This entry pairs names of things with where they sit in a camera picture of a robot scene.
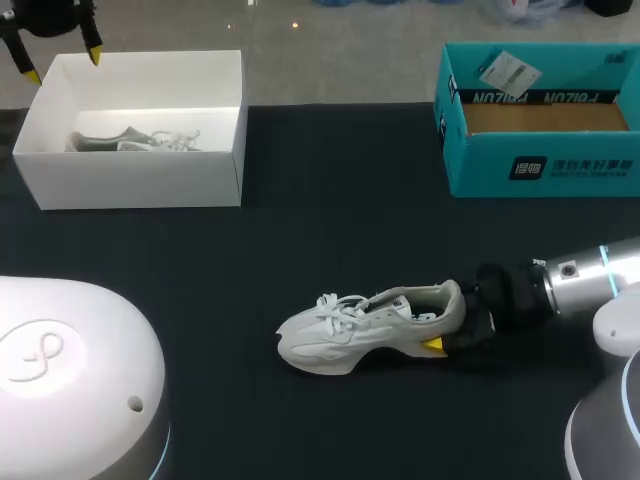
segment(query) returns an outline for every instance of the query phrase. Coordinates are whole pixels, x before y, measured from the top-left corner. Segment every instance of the sneaker sole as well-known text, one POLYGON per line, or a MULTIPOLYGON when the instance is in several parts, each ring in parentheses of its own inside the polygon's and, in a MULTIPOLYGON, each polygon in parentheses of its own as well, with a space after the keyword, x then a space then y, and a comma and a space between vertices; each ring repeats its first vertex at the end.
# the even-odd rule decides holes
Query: sneaker sole
POLYGON ((382 348, 392 348, 412 358, 447 358, 447 355, 445 353, 438 354, 434 351, 427 350, 420 343, 410 343, 410 344, 401 344, 401 345, 381 345, 379 347, 369 350, 368 352, 364 352, 359 357, 350 359, 351 361, 344 361, 341 363, 334 363, 331 365, 318 365, 318 366, 300 365, 300 364, 291 362, 289 359, 285 358, 282 355, 280 355, 280 358, 282 358, 285 362, 287 362, 292 367, 298 370, 301 370, 303 372, 312 373, 314 375, 335 377, 335 376, 350 374, 366 355, 368 355, 369 353, 375 350, 379 350, 382 348))

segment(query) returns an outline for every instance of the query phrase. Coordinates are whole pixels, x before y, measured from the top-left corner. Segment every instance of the small hole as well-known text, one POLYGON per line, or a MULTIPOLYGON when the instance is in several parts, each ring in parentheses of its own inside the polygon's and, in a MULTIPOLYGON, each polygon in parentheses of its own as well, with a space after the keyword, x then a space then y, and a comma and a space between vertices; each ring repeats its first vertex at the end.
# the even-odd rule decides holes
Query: small hole
POLYGON ((562 267, 562 274, 565 277, 573 277, 576 273, 576 267, 574 267, 573 265, 565 265, 564 267, 562 267))
POLYGON ((144 409, 144 405, 142 404, 142 399, 135 395, 132 395, 131 397, 129 397, 129 401, 127 402, 127 404, 129 405, 129 408, 136 413, 140 413, 144 409))

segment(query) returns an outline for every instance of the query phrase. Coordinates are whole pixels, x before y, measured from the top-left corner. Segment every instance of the barcode sticker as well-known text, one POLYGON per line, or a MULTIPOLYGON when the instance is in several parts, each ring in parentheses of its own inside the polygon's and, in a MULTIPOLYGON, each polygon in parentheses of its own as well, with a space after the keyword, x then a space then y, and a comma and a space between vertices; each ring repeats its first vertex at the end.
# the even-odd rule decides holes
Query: barcode sticker
POLYGON ((487 67, 480 80, 507 95, 520 98, 542 76, 542 72, 504 50, 487 67))

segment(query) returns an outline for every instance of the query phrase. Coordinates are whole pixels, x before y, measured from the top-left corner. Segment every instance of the blue light strip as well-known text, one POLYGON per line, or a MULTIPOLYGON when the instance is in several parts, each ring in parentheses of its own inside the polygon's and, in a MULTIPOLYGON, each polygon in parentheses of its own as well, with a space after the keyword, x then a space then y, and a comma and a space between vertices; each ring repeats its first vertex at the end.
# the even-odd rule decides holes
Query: blue light strip
POLYGON ((627 418, 627 424, 629 424, 629 429, 633 434, 633 438, 636 439, 636 443, 640 447, 640 432, 638 431, 638 426, 636 425, 636 422, 633 420, 633 415, 631 415, 631 407, 629 406, 629 394, 627 393, 629 367, 631 367, 631 362, 633 362, 633 359, 635 358, 636 355, 634 355, 629 359, 629 361, 624 367, 624 372, 622 373, 622 409, 624 410, 624 416, 627 418))
POLYGON ((611 291, 613 292, 613 298, 618 296, 618 286, 616 285, 616 279, 611 271, 611 265, 609 264, 609 249, 605 245, 600 245, 600 255, 602 256, 602 263, 604 269, 609 276, 609 283, 611 284, 611 291))
POLYGON ((160 461, 158 462, 158 465, 156 466, 156 469, 153 471, 153 473, 149 477, 149 480, 153 480, 154 478, 156 478, 156 475, 160 471, 160 467, 162 466, 162 463, 164 462, 164 458, 167 456, 167 450, 169 450, 169 440, 170 439, 171 439, 171 425, 169 425, 169 433, 167 434, 167 443, 164 444, 164 451, 162 452, 162 456, 160 457, 160 461))

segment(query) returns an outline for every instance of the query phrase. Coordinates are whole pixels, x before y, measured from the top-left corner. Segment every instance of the shoe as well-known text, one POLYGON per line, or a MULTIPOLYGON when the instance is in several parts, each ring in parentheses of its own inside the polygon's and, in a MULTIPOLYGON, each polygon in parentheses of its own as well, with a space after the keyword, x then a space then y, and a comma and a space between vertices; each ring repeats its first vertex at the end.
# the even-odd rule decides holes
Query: shoe
POLYGON ((200 152, 196 148, 195 140, 200 136, 196 131, 193 135, 171 133, 165 131, 153 132, 152 141, 147 143, 123 140, 118 143, 119 152, 200 152))
POLYGON ((323 295, 316 307, 284 322, 278 353, 318 375, 346 375, 370 351, 394 348, 411 357, 445 357, 432 340, 457 331, 466 305, 453 280, 431 287, 398 287, 366 299, 323 295))
POLYGON ((85 137, 80 132, 72 132, 67 137, 67 152, 116 152, 120 142, 151 143, 155 139, 139 132, 133 127, 127 128, 116 137, 94 138, 85 137))
POLYGON ((193 146, 199 131, 193 135, 172 133, 164 130, 147 135, 128 127, 116 137, 86 137, 80 132, 72 132, 67 138, 67 152, 117 152, 117 151, 164 151, 186 152, 199 151, 193 146))

